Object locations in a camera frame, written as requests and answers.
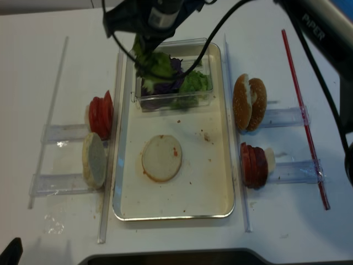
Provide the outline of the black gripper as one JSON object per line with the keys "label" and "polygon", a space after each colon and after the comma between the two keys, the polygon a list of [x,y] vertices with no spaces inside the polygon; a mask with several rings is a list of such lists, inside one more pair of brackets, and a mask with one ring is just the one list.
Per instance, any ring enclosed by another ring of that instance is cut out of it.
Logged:
{"label": "black gripper", "polygon": [[193,13],[193,1],[122,1],[109,11],[103,7],[103,12],[107,37],[124,31],[162,42]]}

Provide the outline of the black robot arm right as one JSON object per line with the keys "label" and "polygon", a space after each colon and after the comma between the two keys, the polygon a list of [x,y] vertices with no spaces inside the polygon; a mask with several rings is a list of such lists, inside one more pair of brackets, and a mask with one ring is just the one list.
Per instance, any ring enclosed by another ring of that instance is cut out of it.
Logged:
{"label": "black robot arm right", "polygon": [[[107,37],[121,42],[116,31],[135,33],[145,52],[174,36],[176,29],[194,11],[214,1],[122,1],[106,10],[102,1],[103,25]],[[352,132],[352,18],[348,10],[352,2],[339,6],[333,1],[275,1],[288,15],[322,87],[333,114],[345,154],[345,172],[352,180],[352,145],[346,135]],[[337,107],[313,58],[305,37],[326,57],[340,77],[340,105]]]}

